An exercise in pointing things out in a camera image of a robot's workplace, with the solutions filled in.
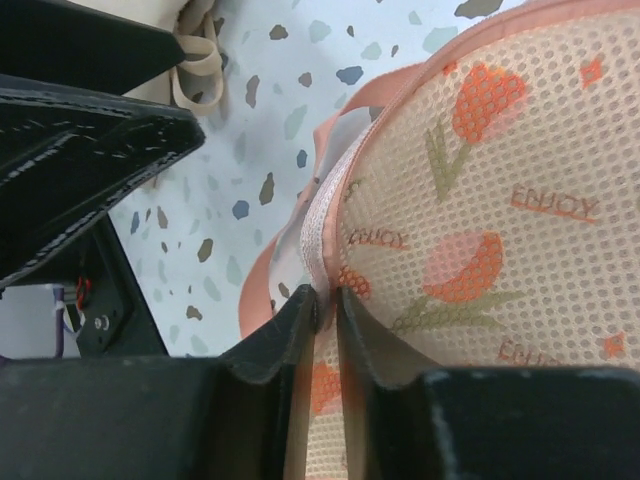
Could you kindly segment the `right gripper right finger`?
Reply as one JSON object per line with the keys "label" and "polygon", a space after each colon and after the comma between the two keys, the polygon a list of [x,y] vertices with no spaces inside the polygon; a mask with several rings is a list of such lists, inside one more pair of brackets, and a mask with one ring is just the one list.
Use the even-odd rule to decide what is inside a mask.
{"label": "right gripper right finger", "polygon": [[336,326],[352,479],[635,479],[639,375],[443,367],[349,289]]}

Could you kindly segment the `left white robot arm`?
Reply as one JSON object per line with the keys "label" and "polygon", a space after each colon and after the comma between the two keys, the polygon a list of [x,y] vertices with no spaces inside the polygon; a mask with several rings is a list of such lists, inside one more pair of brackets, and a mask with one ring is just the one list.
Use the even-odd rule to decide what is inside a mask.
{"label": "left white robot arm", "polygon": [[79,351],[164,346],[109,219],[204,142],[194,114],[129,92],[185,57],[173,34],[71,1],[1,5],[1,284],[51,284],[84,316]]}

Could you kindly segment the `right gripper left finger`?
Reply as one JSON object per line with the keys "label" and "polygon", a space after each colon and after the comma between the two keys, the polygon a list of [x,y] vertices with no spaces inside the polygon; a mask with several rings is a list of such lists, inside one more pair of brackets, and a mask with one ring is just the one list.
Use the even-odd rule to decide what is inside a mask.
{"label": "right gripper left finger", "polygon": [[303,285],[217,358],[3,366],[2,477],[303,478],[316,317]]}

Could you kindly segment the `tulip print mesh laundry bag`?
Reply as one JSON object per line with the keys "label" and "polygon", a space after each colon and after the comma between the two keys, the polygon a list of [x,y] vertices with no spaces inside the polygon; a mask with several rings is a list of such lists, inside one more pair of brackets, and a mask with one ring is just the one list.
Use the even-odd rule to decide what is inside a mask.
{"label": "tulip print mesh laundry bag", "polygon": [[366,84],[242,289],[320,299],[304,475],[346,454],[336,291],[443,366],[639,365],[639,5],[530,1]]}

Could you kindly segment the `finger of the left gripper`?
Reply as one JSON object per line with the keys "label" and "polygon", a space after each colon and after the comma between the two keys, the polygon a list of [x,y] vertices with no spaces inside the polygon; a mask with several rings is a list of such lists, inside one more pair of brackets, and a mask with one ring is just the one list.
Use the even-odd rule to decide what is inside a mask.
{"label": "finger of the left gripper", "polygon": [[204,140],[184,109],[2,76],[1,284],[50,261]]}
{"label": "finger of the left gripper", "polygon": [[70,1],[1,3],[1,77],[122,95],[186,58],[169,32]]}

